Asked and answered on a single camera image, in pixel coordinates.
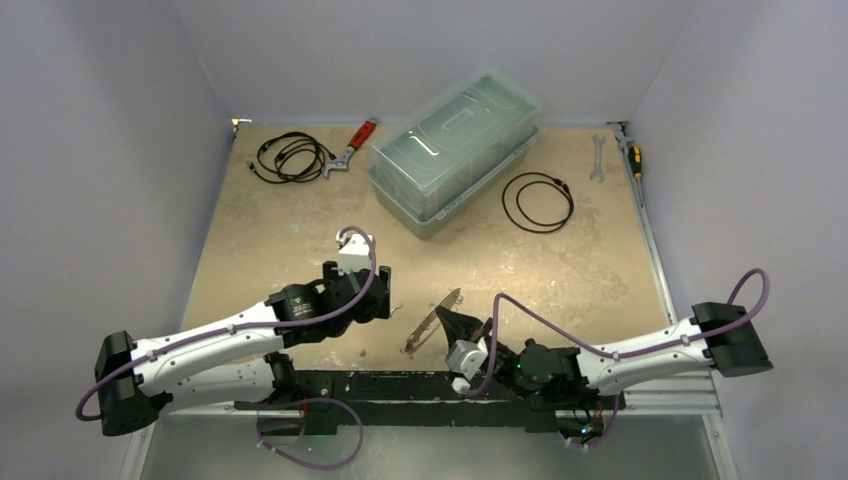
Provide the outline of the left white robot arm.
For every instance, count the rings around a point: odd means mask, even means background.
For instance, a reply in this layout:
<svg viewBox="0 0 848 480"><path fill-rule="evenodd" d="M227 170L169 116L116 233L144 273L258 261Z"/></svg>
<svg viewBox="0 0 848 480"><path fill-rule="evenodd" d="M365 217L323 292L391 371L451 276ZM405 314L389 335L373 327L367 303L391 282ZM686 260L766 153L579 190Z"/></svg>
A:
<svg viewBox="0 0 848 480"><path fill-rule="evenodd" d="M194 406L266 401L287 408L300 396L284 349L389 318L391 274L388 266L354 271L327 261L321 278L286 286L223 320L150 339L110 334L98 352L95 385L76 415L117 437ZM89 416L84 407L91 396L99 411Z"/></svg>

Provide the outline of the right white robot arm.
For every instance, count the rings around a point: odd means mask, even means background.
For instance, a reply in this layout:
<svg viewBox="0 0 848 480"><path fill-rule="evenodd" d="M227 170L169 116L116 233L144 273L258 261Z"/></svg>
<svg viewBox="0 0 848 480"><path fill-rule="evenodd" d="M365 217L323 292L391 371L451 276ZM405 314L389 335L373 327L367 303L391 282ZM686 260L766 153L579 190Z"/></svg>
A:
<svg viewBox="0 0 848 480"><path fill-rule="evenodd" d="M737 305L698 304L692 317L625 341L552 348L528 339L520 352L495 338L492 320L444 307L434 313L448 342L451 386L465 397L497 383L523 399L584 407L672 375L715 369L734 378L774 367L745 309Z"/></svg>

